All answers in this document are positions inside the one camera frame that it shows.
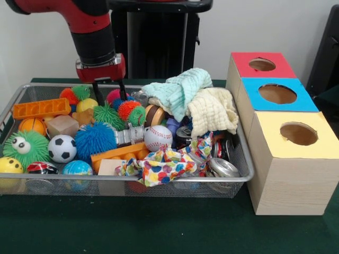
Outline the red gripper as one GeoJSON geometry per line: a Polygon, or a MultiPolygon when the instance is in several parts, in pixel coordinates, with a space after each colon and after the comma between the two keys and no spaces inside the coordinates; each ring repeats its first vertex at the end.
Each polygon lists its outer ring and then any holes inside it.
{"type": "Polygon", "coordinates": [[[117,53],[115,58],[103,65],[89,66],[83,64],[79,59],[76,60],[76,72],[82,83],[91,84],[98,105],[104,105],[104,98],[99,90],[99,85],[96,81],[111,80],[118,81],[120,87],[120,98],[126,101],[128,96],[123,83],[126,75],[126,61],[124,55],[117,53]]]}

